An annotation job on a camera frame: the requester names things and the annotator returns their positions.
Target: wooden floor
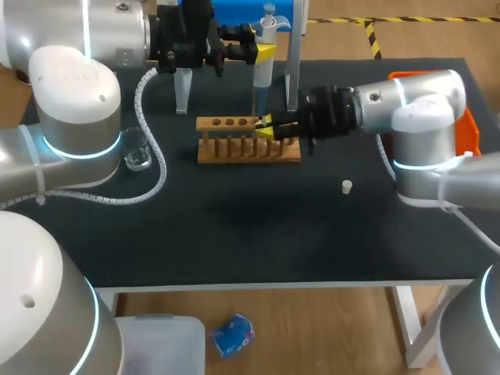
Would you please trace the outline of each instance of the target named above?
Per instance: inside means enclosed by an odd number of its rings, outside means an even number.
[[[311,0],[309,16],[500,16],[497,2]],[[500,111],[500,23],[378,23],[375,34],[384,58],[465,57],[492,109]],[[286,38],[280,36],[281,58]],[[302,51],[304,59],[372,58],[364,28],[346,23],[309,25]],[[15,126],[30,89],[7,70],[0,70],[0,87],[0,127]],[[422,311],[437,290],[414,288]],[[394,304],[383,288],[135,294],[122,296],[120,313],[196,316],[207,330],[235,313],[247,316],[255,341],[226,362],[209,352],[208,375],[441,373],[436,360],[423,371],[405,368]]]

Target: white spiral cable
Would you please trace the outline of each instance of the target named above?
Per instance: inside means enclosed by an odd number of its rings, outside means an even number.
[[[137,116],[137,121],[139,122],[139,125],[141,125],[141,128],[144,131],[145,136],[148,139],[149,144],[151,145],[153,152],[155,153],[159,163],[160,175],[158,182],[156,183],[154,188],[148,191],[147,193],[144,193],[143,195],[139,195],[135,198],[125,198],[125,199],[106,198],[98,195],[83,193],[81,191],[67,191],[67,190],[47,191],[45,193],[47,196],[83,199],[85,201],[103,203],[105,205],[133,205],[135,203],[143,202],[147,199],[150,199],[152,196],[156,195],[162,189],[166,181],[165,157],[163,156],[162,150],[158,146],[156,139],[153,137],[153,134],[149,129],[148,124],[146,123],[144,113],[142,112],[142,95],[144,93],[146,84],[148,84],[148,82],[157,75],[158,75],[158,70],[156,70],[156,68],[150,69],[148,72],[146,72],[146,74],[141,78],[135,90],[135,97],[134,97],[134,108],[135,108],[135,114]],[[0,204],[0,209],[5,209],[7,207],[10,207],[11,205],[15,205],[16,203],[22,202],[24,200],[36,198],[37,196],[38,194],[30,194],[30,195],[24,195],[23,197],[11,199],[10,201],[3,202],[2,204]]]
[[[389,175],[392,177],[392,180],[396,181],[396,174],[395,174],[394,170],[392,169],[391,162],[389,162],[389,158],[388,158],[387,154],[385,153],[384,144],[382,143],[382,138],[378,134],[376,136],[376,139],[377,139],[378,151],[380,153],[380,157],[382,158],[382,161],[384,162],[385,168],[389,172]],[[440,186],[441,197],[439,200],[441,202],[444,201],[442,198],[442,195],[444,193],[443,192],[444,188],[445,188],[445,184],[443,183]],[[474,232],[475,235],[477,235],[479,237],[479,239],[482,240],[482,242],[486,246],[488,246],[491,250],[493,250],[497,254],[500,254],[500,246],[498,244],[496,244],[491,238],[489,238],[476,224],[474,224],[474,222],[471,219],[469,219],[466,216],[466,214],[461,212],[458,207],[451,207],[450,208],[450,207],[445,207],[443,205],[442,208],[445,212],[452,213],[456,217],[458,217],[465,225],[467,225],[472,230],[472,232]]]

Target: small glass cup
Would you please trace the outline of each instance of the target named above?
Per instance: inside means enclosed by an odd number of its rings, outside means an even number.
[[[139,127],[122,131],[122,152],[127,168],[134,172],[146,170],[152,164],[151,149],[146,134]]]

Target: yellow black tape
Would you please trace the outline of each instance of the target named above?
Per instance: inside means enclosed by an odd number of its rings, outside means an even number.
[[[380,52],[380,46],[375,38],[375,28],[373,27],[373,22],[365,22],[366,35],[370,41],[370,46],[372,48],[372,54],[374,59],[382,59],[382,53]]]
[[[365,22],[500,22],[498,17],[340,17],[314,18],[307,23],[361,23]]]

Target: black tabletop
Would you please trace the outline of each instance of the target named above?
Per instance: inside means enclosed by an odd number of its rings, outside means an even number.
[[[454,69],[480,128],[483,153],[500,149],[500,133],[462,59],[302,62],[301,87],[358,85],[396,70]],[[284,107],[278,62],[270,107]],[[134,89],[142,71],[120,73],[123,128],[137,126]],[[145,91],[144,110],[169,174],[151,200],[115,207],[70,198],[12,211],[43,225],[96,287],[314,281],[444,280],[477,277],[498,257],[454,216],[400,202],[373,136],[320,142],[294,165],[197,164],[196,116],[241,116],[251,110],[252,69],[230,63],[224,78],[195,72],[187,116],[176,116],[173,78]],[[36,121],[33,104],[26,123]],[[158,166],[115,177],[90,192],[126,198],[146,192]],[[341,182],[354,184],[350,195]],[[466,210],[500,242],[500,213]]]

